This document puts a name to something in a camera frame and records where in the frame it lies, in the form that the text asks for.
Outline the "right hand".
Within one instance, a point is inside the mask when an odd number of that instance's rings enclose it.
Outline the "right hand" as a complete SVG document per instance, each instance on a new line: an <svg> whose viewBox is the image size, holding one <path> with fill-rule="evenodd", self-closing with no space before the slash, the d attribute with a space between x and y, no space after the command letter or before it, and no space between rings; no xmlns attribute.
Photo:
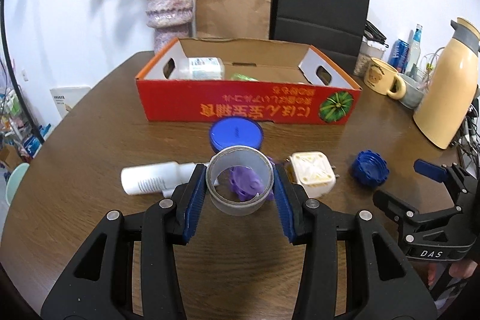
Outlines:
<svg viewBox="0 0 480 320"><path fill-rule="evenodd" d="M428 269L428 286L432 287L434 285L435 276L437 272L438 263L430 263ZM459 262L455 262L451 265L449 269L449 275L454 279L465 280L470 278L476 268L478 263L469 259L463 259Z"/></svg>

